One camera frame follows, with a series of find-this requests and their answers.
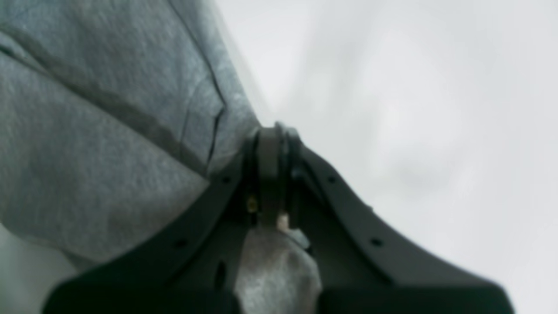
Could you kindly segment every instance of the black plastic mount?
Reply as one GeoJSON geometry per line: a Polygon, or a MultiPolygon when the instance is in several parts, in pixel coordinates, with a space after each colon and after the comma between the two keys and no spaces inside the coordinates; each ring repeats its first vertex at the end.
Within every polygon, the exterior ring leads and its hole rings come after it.
{"type": "Polygon", "coordinates": [[[500,286],[398,234],[281,123],[254,130],[154,237],[59,285],[44,313],[241,313],[233,288],[244,238],[277,227],[280,215],[310,240],[323,286],[317,313],[513,313],[500,286]]]}

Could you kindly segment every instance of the gray fabric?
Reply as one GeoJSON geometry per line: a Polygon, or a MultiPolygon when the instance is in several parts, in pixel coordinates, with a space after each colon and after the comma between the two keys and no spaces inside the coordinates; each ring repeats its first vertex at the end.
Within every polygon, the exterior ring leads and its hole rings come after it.
{"type": "MultiPolygon", "coordinates": [[[[180,215],[258,125],[204,2],[0,1],[0,222],[79,270],[180,215]]],[[[311,311],[288,237],[242,258],[246,312],[311,311]]]]}

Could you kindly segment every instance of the screw hole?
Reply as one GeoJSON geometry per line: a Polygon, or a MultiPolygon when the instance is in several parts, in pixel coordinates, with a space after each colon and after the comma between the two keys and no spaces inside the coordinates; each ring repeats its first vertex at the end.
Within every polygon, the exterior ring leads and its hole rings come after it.
{"type": "Polygon", "coordinates": [[[186,246],[188,244],[188,240],[186,239],[178,239],[176,240],[176,242],[174,243],[174,248],[175,249],[181,249],[184,246],[186,246]]]}
{"type": "Polygon", "coordinates": [[[215,289],[222,289],[225,286],[225,279],[227,278],[227,266],[222,260],[217,265],[217,272],[215,273],[215,281],[213,286],[215,289]]]}
{"type": "Polygon", "coordinates": [[[376,238],[371,239],[370,243],[372,243],[372,245],[377,246],[377,247],[383,246],[382,240],[376,239],[376,238]]]}

